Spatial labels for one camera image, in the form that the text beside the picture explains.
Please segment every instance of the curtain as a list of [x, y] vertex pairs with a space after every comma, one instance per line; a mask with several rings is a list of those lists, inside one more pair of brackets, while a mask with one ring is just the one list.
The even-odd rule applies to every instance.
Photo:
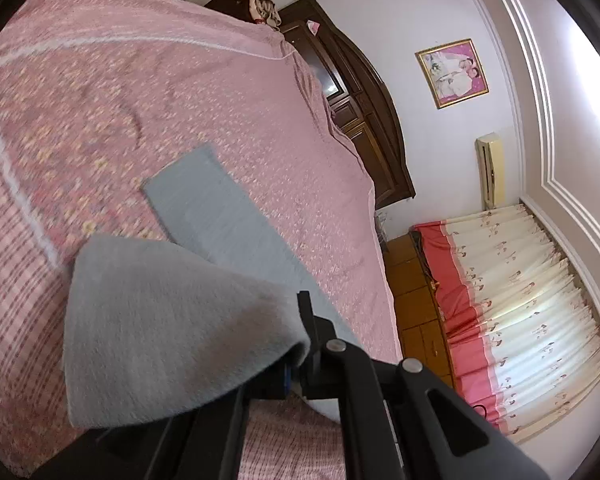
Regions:
[[600, 380], [600, 328], [568, 260], [523, 205], [415, 229], [470, 405], [521, 442], [587, 396]]

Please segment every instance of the bed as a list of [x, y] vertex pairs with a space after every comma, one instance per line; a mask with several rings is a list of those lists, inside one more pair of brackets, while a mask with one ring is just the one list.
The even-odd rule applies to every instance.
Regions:
[[[94, 232], [165, 238], [140, 187], [204, 142], [373, 358], [400, 359], [374, 186], [280, 33], [177, 0], [27, 0], [0, 34], [0, 460], [80, 437], [61, 371], [72, 261]], [[252, 406], [240, 478], [342, 478], [339, 427]]]

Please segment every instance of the wooden floor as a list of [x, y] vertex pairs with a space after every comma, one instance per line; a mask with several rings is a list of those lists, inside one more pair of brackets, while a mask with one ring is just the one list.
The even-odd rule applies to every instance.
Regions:
[[432, 286], [411, 237], [387, 242], [386, 279], [394, 294], [395, 319], [403, 357], [415, 357], [452, 388], [455, 381]]

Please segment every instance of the wooden wardrobe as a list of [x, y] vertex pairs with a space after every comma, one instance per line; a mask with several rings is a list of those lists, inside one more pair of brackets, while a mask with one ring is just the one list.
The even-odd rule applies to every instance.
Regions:
[[[334, 122], [353, 141], [376, 187], [376, 208], [415, 196], [394, 102], [362, 51], [315, 0], [280, 10], [280, 32], [314, 69]], [[319, 23], [317, 34], [307, 20]]]

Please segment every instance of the air conditioner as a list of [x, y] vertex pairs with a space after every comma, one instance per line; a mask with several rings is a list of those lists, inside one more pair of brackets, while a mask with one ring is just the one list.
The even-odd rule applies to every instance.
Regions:
[[482, 203], [485, 209], [505, 205], [504, 196], [504, 150], [502, 140], [496, 134], [478, 137], [475, 141], [478, 151]]

